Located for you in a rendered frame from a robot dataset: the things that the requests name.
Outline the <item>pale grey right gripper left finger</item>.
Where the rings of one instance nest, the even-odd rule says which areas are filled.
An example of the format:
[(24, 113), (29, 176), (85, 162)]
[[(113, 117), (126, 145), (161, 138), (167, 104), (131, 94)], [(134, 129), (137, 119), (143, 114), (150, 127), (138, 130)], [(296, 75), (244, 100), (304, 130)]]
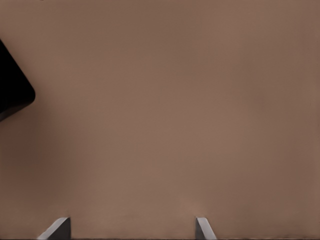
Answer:
[(71, 219), (69, 217), (58, 218), (37, 239), (71, 239)]

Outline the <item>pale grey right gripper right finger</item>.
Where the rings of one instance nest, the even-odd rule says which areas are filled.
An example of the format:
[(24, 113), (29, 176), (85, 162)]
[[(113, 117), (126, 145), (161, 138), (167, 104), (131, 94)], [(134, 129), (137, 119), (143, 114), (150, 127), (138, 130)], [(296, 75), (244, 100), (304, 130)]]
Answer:
[(208, 219), (206, 217), (196, 217), (195, 219), (195, 239), (217, 239)]

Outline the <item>black storage box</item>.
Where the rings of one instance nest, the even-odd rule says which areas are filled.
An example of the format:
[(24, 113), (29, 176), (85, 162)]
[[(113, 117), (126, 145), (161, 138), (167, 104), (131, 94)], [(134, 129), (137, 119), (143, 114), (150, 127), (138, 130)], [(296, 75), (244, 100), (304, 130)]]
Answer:
[(0, 40), (0, 122), (34, 102), (36, 92)]

